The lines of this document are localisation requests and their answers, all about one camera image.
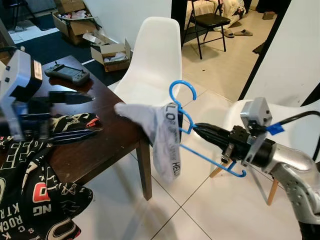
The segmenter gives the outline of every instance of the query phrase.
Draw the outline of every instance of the white plastic chair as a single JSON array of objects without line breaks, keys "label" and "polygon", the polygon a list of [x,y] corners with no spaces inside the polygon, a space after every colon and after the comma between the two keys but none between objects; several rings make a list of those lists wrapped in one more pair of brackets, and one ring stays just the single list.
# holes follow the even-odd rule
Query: white plastic chair
[{"label": "white plastic chair", "polygon": [[[127,104],[163,106],[172,102],[169,86],[182,79],[181,39],[178,22],[149,17],[140,27],[131,64],[114,93]],[[180,85],[173,89],[178,95]]]},{"label": "white plastic chair", "polygon": [[[241,100],[235,102],[226,114],[224,119],[223,128],[226,130],[232,130],[234,125],[244,126],[240,118],[240,112],[244,105],[249,100]],[[306,111],[319,111],[320,112],[320,100],[315,101],[307,106],[302,107],[287,107],[276,104],[268,104],[270,112],[272,114],[272,123],[277,123],[283,119],[292,117],[294,115],[306,112]],[[283,125],[284,132],[277,135],[267,135],[268,139],[271,139],[279,144],[285,145],[289,148],[297,149],[308,154],[311,158],[314,155],[317,142],[320,134],[320,118],[316,115],[309,115],[300,118],[296,121]],[[320,160],[320,154],[317,156],[316,162]],[[219,169],[214,170],[210,176],[213,178]],[[273,197],[276,193],[278,181],[275,179],[272,184],[271,191],[269,193],[268,205],[271,205]]]}]

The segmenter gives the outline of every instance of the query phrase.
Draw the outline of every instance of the hanger hook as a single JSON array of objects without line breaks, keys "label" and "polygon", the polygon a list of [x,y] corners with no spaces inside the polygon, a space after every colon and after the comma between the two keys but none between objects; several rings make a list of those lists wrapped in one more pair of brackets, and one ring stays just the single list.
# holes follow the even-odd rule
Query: hanger hook
[{"label": "hanger hook", "polygon": [[196,100],[197,99],[197,92],[196,89],[194,88],[194,86],[192,86],[189,82],[184,81],[184,80],[176,80],[173,83],[171,83],[170,87],[169,87],[169,94],[171,99],[173,100],[173,102],[175,104],[178,105],[178,108],[181,109],[181,103],[175,98],[174,94],[173,94],[173,88],[175,85],[177,84],[184,84],[186,85],[192,92],[192,100]]}]

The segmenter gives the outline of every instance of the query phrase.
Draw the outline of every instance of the black graphic fabric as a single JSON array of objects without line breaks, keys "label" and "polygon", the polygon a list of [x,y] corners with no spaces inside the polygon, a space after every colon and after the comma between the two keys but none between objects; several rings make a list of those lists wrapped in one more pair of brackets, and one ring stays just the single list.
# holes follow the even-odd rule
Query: black graphic fabric
[{"label": "black graphic fabric", "polygon": [[[99,124],[93,113],[52,119],[55,133]],[[8,152],[0,168],[0,240],[73,240],[81,230],[72,221],[92,201],[90,189],[60,182],[48,164],[47,141],[14,142],[1,137]]]}]

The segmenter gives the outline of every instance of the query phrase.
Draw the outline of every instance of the blue plastic hanger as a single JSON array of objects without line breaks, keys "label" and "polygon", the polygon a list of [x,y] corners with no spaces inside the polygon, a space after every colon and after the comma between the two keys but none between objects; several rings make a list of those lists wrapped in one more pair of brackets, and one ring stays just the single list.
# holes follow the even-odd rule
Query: blue plastic hanger
[{"label": "blue plastic hanger", "polygon": [[[177,104],[177,106],[178,106],[178,111],[179,111],[180,113],[182,113],[183,115],[185,115],[185,116],[188,118],[189,123],[190,123],[188,130],[183,129],[182,127],[180,127],[179,129],[180,129],[180,131],[182,131],[182,132],[184,132],[184,133],[186,133],[186,134],[190,134],[191,131],[192,131],[192,128],[194,127],[195,124],[194,124],[191,116],[182,108],[181,103],[180,103],[180,102],[174,97],[174,95],[173,95],[173,88],[174,88],[174,86],[177,85],[177,84],[184,84],[184,85],[186,85],[186,86],[191,90],[191,92],[192,92],[192,99],[193,99],[193,100],[196,100],[196,99],[197,99],[197,93],[196,93],[196,90],[195,90],[194,86],[192,86],[189,82],[184,81],[184,80],[176,80],[176,81],[174,81],[173,83],[171,83],[171,85],[170,85],[170,87],[169,87],[169,94],[170,94],[171,99],[173,100],[173,102],[174,102],[175,104]],[[247,175],[247,173],[246,173],[245,170],[242,170],[242,174],[239,174],[239,173],[236,173],[236,172],[232,171],[232,168],[236,165],[236,162],[235,162],[235,161],[233,161],[233,162],[230,164],[229,167],[225,167],[225,166],[223,166],[223,165],[221,165],[221,164],[219,164],[219,163],[211,160],[210,158],[202,155],[201,153],[199,153],[199,152],[197,152],[197,151],[189,148],[188,146],[186,146],[186,145],[184,145],[184,144],[180,144],[180,146],[183,147],[184,149],[186,149],[186,150],[188,150],[188,151],[190,151],[190,152],[198,155],[199,157],[203,158],[204,160],[206,160],[206,161],[208,161],[208,162],[216,165],[217,167],[219,167],[219,168],[227,171],[228,173],[231,173],[232,175],[234,175],[234,176],[236,176],[236,177],[243,178],[243,177],[245,177],[245,176]]]}]

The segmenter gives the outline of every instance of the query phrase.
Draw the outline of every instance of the red logo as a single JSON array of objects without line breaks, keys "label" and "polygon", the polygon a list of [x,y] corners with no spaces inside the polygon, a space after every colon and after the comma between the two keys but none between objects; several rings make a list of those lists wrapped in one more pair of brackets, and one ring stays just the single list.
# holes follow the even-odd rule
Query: red logo
[{"label": "red logo", "polygon": [[47,185],[44,182],[38,182],[34,186],[32,200],[34,203],[50,201],[50,197],[48,196]]}]

